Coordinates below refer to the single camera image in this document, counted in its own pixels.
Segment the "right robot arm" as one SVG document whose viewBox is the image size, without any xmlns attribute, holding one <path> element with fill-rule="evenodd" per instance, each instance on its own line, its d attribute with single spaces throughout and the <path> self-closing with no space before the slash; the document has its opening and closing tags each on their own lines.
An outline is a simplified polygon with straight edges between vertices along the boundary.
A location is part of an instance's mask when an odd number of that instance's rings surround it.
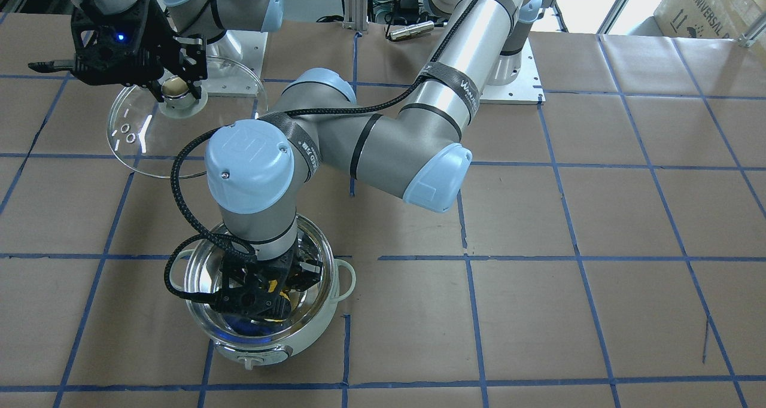
<svg viewBox="0 0 766 408">
<path fill-rule="evenodd" d="M 282 0 L 71 0 L 71 60 L 30 63 L 36 72 L 70 72 L 89 86 L 145 87 L 157 102 L 160 78 L 181 78 L 194 98 L 208 77 L 206 45 L 229 30 L 273 32 Z"/>
</svg>

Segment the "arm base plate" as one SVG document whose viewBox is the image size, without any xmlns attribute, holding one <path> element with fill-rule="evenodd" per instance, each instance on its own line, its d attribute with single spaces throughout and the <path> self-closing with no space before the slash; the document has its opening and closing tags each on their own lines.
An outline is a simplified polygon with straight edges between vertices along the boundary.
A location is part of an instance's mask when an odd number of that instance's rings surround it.
<svg viewBox="0 0 766 408">
<path fill-rule="evenodd" d="M 200 85 L 209 97 L 254 98 L 265 101 L 260 90 L 265 58 L 265 32 L 229 30 L 218 41 L 207 46 L 207 79 Z"/>
<path fill-rule="evenodd" d="M 529 40 L 522 51 L 501 56 L 496 72 L 482 91 L 481 103 L 537 105 L 546 101 L 533 49 Z"/>
</svg>

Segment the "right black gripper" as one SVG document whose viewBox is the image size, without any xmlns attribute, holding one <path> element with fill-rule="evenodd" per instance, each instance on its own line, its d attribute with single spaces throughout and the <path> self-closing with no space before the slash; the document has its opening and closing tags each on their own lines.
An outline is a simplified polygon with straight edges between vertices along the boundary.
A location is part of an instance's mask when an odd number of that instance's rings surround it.
<svg viewBox="0 0 766 408">
<path fill-rule="evenodd" d="M 174 31 L 156 0 L 141 0 L 141 21 L 142 86 L 156 102 L 163 102 L 159 78 L 167 70 L 184 80 L 195 99 L 201 99 L 202 81 L 208 78 L 205 37 L 174 38 Z"/>
</svg>

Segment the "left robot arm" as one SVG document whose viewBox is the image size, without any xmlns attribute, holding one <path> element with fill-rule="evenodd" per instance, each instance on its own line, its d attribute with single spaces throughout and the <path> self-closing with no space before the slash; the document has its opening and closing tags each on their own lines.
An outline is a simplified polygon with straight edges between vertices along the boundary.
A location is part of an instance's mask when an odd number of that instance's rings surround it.
<svg viewBox="0 0 766 408">
<path fill-rule="evenodd" d="M 321 165 L 435 212 L 448 211 L 472 160 L 460 143 L 531 0 L 457 0 L 438 48 L 396 117 L 358 106 L 339 75 L 312 68 L 273 111 L 216 130 L 208 187 L 229 234 L 260 260 L 297 239 L 297 195 Z"/>
</svg>

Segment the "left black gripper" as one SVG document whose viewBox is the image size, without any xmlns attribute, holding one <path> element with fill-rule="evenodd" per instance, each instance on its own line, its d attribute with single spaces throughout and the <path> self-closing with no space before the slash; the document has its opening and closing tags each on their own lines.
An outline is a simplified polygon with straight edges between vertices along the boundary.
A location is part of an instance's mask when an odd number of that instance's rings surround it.
<svg viewBox="0 0 766 408">
<path fill-rule="evenodd" d="M 299 247 L 290 249 L 273 259 L 258 259 L 255 264 L 255 294 L 280 294 L 285 289 L 285 282 L 292 273 L 293 290 L 304 293 L 321 281 L 323 267 L 313 258 L 299 258 Z"/>
</svg>

